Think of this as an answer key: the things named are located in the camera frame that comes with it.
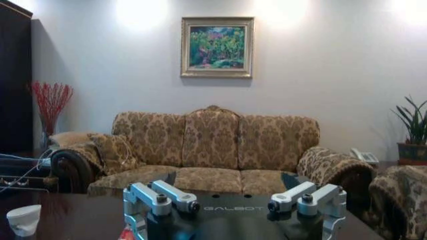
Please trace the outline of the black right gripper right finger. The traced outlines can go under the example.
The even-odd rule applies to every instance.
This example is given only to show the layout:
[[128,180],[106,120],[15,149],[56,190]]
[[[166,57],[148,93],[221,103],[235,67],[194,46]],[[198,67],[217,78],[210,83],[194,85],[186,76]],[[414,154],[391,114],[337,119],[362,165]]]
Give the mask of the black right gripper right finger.
[[335,240],[346,221],[347,192],[343,187],[327,184],[322,187],[305,176],[282,174],[286,191],[270,197],[267,209],[273,214],[287,214],[297,207],[302,217],[322,215],[322,239]]

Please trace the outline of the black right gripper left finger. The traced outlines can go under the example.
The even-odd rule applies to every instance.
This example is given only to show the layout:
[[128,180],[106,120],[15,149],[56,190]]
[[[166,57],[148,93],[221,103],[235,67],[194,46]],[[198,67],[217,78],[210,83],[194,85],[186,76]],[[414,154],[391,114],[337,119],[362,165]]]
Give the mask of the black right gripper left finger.
[[191,215],[199,213],[202,206],[197,195],[176,188],[174,182],[175,174],[170,173],[150,184],[135,182],[123,189],[124,223],[135,240],[150,238],[144,209],[162,218],[170,216],[172,208]]

